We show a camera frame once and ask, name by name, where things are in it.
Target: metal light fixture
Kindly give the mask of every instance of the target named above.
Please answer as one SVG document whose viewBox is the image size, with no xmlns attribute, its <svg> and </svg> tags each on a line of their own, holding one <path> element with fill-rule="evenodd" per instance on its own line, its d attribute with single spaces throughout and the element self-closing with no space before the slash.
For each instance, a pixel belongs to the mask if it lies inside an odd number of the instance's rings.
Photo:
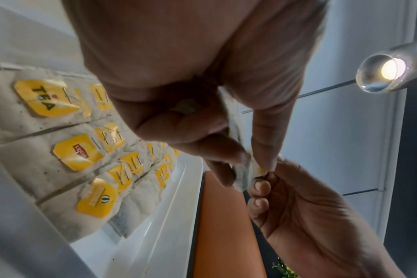
<svg viewBox="0 0 417 278">
<path fill-rule="evenodd" d="M 417 42 L 376 53 L 361 64 L 357 84 L 368 93 L 403 89 L 417 78 Z"/>
</svg>

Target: hand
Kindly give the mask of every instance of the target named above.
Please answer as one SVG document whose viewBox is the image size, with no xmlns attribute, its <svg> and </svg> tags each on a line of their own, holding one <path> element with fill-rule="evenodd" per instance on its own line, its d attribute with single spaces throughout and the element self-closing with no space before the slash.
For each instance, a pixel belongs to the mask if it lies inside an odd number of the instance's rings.
<svg viewBox="0 0 417 278">
<path fill-rule="evenodd" d="M 326 0 L 63 0 L 86 67 L 142 139 L 202 156 L 224 185 L 244 149 L 213 136 L 227 126 L 217 86 L 254 109 L 253 154 L 272 171 L 322 32 Z M 171 112 L 198 97 L 202 110 Z"/>
<path fill-rule="evenodd" d="M 300 277 L 404 277 L 368 224 L 294 162 L 280 158 L 248 192 L 250 217 Z"/>
</svg>

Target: red lipton label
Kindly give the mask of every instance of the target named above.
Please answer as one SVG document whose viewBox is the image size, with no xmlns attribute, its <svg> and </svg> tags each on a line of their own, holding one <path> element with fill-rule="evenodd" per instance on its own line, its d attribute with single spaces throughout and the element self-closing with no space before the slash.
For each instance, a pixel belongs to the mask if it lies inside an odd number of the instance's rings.
<svg viewBox="0 0 417 278">
<path fill-rule="evenodd" d="M 86 152 L 86 150 L 80 146 L 80 144 L 76 144 L 74 146 L 72 146 L 74 148 L 74 150 L 76 151 L 76 153 L 81 156 L 84 159 L 87 159 L 89 157 L 88 153 Z"/>
</svg>

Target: light bulb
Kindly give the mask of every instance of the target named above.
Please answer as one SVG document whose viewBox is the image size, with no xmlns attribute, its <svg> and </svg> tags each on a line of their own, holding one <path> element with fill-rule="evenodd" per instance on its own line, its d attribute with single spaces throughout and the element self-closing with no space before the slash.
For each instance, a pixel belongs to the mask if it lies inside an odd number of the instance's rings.
<svg viewBox="0 0 417 278">
<path fill-rule="evenodd" d="M 403 59 L 393 58 L 385 62 L 381 68 L 381 75 L 387 80 L 400 78 L 406 71 L 406 62 Z"/>
</svg>

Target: orange surface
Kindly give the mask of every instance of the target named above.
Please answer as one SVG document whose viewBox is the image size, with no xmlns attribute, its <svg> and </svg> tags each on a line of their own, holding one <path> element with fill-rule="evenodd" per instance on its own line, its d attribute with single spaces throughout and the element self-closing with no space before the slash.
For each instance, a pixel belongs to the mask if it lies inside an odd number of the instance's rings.
<svg viewBox="0 0 417 278">
<path fill-rule="evenodd" d="M 193 278 L 266 278 L 244 195 L 205 173 Z"/>
</svg>

